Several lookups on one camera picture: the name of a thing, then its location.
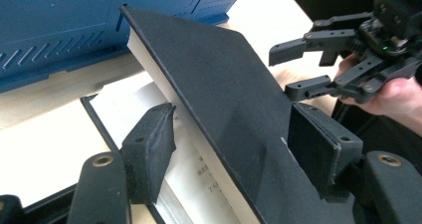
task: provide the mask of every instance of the blue machine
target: blue machine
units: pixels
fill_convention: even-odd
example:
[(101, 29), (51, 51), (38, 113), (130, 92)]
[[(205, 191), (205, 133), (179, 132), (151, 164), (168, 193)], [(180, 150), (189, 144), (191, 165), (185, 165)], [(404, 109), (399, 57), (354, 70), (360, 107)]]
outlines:
[(128, 52), (119, 6), (218, 24), (236, 0), (0, 0), (0, 93)]

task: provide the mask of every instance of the screw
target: screw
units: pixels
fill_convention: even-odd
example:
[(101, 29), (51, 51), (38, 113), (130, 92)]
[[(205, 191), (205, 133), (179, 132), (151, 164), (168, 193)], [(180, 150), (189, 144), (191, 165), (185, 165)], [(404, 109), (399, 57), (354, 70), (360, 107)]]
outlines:
[(385, 3), (381, 3), (381, 4), (379, 5), (379, 11), (380, 11), (381, 13), (385, 13), (385, 12), (387, 11), (387, 6), (385, 6)]
[(378, 160), (389, 166), (401, 166), (401, 161), (399, 159), (387, 154), (379, 154)]
[(372, 91), (373, 87), (371, 85), (365, 85), (363, 87), (366, 91)]

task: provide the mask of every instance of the finger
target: finger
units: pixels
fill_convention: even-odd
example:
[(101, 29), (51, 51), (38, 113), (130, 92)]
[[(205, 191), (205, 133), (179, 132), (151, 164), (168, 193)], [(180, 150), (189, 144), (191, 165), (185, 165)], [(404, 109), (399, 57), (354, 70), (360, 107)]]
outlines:
[(352, 54), (352, 55), (346, 57), (344, 60), (342, 60), (338, 64), (338, 72), (335, 76), (337, 77), (337, 76), (345, 73), (346, 71), (350, 70), (352, 67), (354, 67), (358, 63), (359, 63), (359, 60), (357, 59), (357, 57), (355, 55)]
[(354, 100), (354, 98), (346, 98), (346, 99), (338, 98), (338, 100), (346, 105), (352, 105), (352, 106), (358, 105), (358, 103)]
[(385, 100), (397, 98), (404, 95), (403, 90), (406, 89), (409, 81), (405, 78), (397, 78), (384, 84), (378, 91), (378, 95)]

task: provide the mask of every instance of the human hand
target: human hand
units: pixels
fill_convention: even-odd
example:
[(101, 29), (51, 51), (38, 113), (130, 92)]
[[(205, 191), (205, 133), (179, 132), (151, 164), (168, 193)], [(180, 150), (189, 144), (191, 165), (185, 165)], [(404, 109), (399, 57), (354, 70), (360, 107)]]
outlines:
[[(354, 55), (348, 56), (339, 64), (337, 76), (357, 63)], [(422, 87), (415, 78), (397, 78), (387, 82), (365, 104), (358, 104), (353, 98), (340, 101), (375, 115), (386, 115), (422, 136)]]

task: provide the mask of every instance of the ventilation slot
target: ventilation slot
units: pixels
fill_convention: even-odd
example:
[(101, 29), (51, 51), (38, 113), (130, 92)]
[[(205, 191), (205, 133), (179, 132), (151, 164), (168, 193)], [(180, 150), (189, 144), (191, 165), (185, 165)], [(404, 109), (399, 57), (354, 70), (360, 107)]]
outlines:
[(0, 53), (0, 62), (3, 61), (3, 59), (6, 57), (6, 54)]
[(179, 13), (179, 14), (174, 14), (174, 17), (183, 17), (184, 15), (186, 15), (186, 12), (184, 13)]
[(53, 49), (50, 50), (48, 53), (46, 53), (46, 56), (44, 56), (45, 59), (48, 59), (51, 55), (54, 54), (54, 52), (59, 48), (60, 44), (62, 44), (62, 41), (56, 42)]
[(99, 32), (99, 34), (91, 41), (88, 43), (88, 47), (92, 46), (95, 42), (97, 42), (98, 44), (102, 42), (102, 40), (100, 40), (100, 36), (104, 33), (104, 31)]
[(70, 38), (68, 40), (68, 42), (65, 43), (65, 45), (57, 52), (57, 55), (58, 56), (62, 55), (62, 53), (66, 51), (66, 49), (69, 47), (69, 45), (71, 45), (73, 40), (74, 40), (74, 38)]
[(78, 44), (80, 44), (80, 42), (84, 39), (84, 35), (82, 35), (80, 38), (78, 38), (78, 40), (74, 43), (74, 45), (72, 45), (69, 49), (68, 52), (72, 52), (76, 47), (78, 47)]
[(41, 56), (43, 56), (43, 53), (46, 52), (46, 50), (49, 48), (50, 44), (46, 43), (44, 46), (38, 51), (37, 54), (32, 58), (32, 62), (37, 62), (38, 59), (40, 59)]
[(25, 53), (25, 55), (19, 60), (18, 65), (22, 66), (25, 64), (25, 62), (28, 60), (28, 58), (37, 50), (36, 46), (31, 47), (28, 52)]
[(92, 39), (93, 38), (93, 36), (94, 36), (94, 33), (91, 33), (86, 39), (85, 39), (85, 41), (84, 42), (82, 42), (79, 46), (78, 46), (78, 49), (81, 49), (81, 48), (83, 48), (84, 46), (86, 46), (87, 45), (87, 43), (88, 43), (88, 41), (90, 40), (90, 39)]
[(217, 8), (217, 7), (221, 7), (221, 6), (229, 6), (231, 3), (224, 3), (224, 4), (218, 4), (218, 5), (214, 5), (214, 6), (210, 6), (210, 7), (205, 7), (205, 8), (201, 8), (200, 11), (203, 10), (207, 10), (207, 9), (211, 9), (211, 8)]
[(6, 71), (12, 63), (18, 59), (19, 55), (21, 54), (21, 50), (17, 50), (10, 58), (6, 61), (6, 63), (2, 66), (3, 70)]

